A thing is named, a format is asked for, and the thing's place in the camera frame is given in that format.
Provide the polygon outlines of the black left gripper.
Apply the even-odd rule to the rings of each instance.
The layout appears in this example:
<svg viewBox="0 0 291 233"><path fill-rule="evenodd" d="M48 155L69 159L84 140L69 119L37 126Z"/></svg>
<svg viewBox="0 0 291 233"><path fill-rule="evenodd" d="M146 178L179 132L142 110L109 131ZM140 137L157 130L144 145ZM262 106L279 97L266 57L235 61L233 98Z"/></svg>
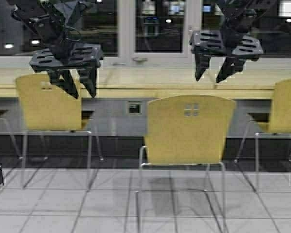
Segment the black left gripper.
<svg viewBox="0 0 291 233"><path fill-rule="evenodd" d="M35 72L48 72L49 81L75 99L79 97L70 69L78 69L79 81L95 97L97 68L104 53L99 44L76 43L65 58L55 58L49 48L35 51L29 65Z"/></svg>

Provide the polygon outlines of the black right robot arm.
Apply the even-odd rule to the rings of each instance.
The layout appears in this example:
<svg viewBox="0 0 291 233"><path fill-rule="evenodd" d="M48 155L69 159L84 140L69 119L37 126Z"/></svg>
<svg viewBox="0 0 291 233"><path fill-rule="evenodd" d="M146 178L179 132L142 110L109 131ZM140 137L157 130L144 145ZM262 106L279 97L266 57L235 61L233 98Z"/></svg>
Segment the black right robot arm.
<svg viewBox="0 0 291 233"><path fill-rule="evenodd" d="M217 30L194 30L189 44L195 56L195 78L201 79L213 57L224 62L216 76L219 83L243 71L247 60L257 61L264 53L260 41L250 36L255 20L265 14L274 0L219 0L217 5L224 20Z"/></svg>

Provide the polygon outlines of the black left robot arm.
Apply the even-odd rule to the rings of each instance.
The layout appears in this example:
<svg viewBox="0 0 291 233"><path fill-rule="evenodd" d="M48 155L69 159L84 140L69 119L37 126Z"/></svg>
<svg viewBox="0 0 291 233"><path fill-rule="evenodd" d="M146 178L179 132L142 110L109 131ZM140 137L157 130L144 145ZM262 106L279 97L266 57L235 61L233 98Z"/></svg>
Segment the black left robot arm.
<svg viewBox="0 0 291 233"><path fill-rule="evenodd" d="M11 17L21 21L46 46L36 51L29 62L34 72L46 72L52 85L78 98L70 73L74 69L80 83L91 97L95 97L97 71L104 57L102 47L71 36L75 23L94 4L87 0L60 3L51 0L10 0L8 3L14 7Z"/></svg>

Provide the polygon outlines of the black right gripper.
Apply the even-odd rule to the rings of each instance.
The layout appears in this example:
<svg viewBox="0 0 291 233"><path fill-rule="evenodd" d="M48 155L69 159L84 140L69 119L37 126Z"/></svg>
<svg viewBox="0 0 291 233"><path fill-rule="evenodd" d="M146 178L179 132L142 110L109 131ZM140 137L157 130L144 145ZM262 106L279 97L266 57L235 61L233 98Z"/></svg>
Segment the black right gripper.
<svg viewBox="0 0 291 233"><path fill-rule="evenodd" d="M197 81L209 68L212 57L226 57L216 77L216 82L219 83L235 73L242 72L246 59L257 60L264 54L258 39L245 34L235 44L229 45L219 30L193 31L189 45L191 53L195 55Z"/></svg>

